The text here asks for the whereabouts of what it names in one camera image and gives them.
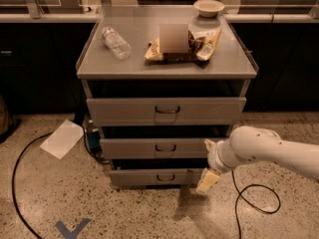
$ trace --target gray drawer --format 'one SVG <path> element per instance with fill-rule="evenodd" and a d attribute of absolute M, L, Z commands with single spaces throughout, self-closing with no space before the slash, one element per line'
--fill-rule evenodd
<path fill-rule="evenodd" d="M 102 138 L 100 143 L 107 159 L 207 157 L 204 138 Z"/>
<path fill-rule="evenodd" d="M 232 124 L 246 98 L 87 99 L 95 125 Z"/>
<path fill-rule="evenodd" d="M 197 184 L 202 169 L 142 169 L 112 170 L 111 182 L 115 186 L 183 185 Z"/>

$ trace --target black cabinet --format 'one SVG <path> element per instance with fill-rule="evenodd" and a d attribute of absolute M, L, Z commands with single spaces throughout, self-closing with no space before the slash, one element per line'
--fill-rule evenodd
<path fill-rule="evenodd" d="M 94 23 L 0 25 L 0 93 L 12 114 L 70 113 L 83 102 L 76 62 Z"/>
<path fill-rule="evenodd" d="M 232 24 L 259 66 L 247 111 L 318 110 L 318 24 Z"/>

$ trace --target blue tape mark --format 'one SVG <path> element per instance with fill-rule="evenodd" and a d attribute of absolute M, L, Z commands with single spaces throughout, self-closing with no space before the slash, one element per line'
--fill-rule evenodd
<path fill-rule="evenodd" d="M 56 227 L 60 231 L 60 233 L 66 239 L 77 239 L 78 235 L 81 231 L 86 227 L 86 225 L 91 221 L 91 219 L 83 219 L 81 223 L 76 227 L 76 229 L 71 232 L 69 229 L 62 223 L 62 221 L 58 221 Z"/>

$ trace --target white paper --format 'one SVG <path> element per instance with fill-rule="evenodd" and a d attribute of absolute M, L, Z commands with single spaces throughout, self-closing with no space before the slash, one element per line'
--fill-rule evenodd
<path fill-rule="evenodd" d="M 83 136 L 83 129 L 65 120 L 40 147 L 61 159 Z"/>

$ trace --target gray tabletop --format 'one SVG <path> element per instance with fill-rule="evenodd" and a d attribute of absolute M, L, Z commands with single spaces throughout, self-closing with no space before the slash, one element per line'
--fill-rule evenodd
<path fill-rule="evenodd" d="M 191 32 L 220 29 L 215 53 L 207 63 L 149 63 L 149 41 L 160 24 L 188 24 Z M 102 29 L 114 27 L 132 46 L 131 56 L 117 60 L 102 42 Z M 256 72 L 222 16 L 202 18 L 192 6 L 110 6 L 106 8 L 78 70 L 80 79 L 252 79 Z"/>

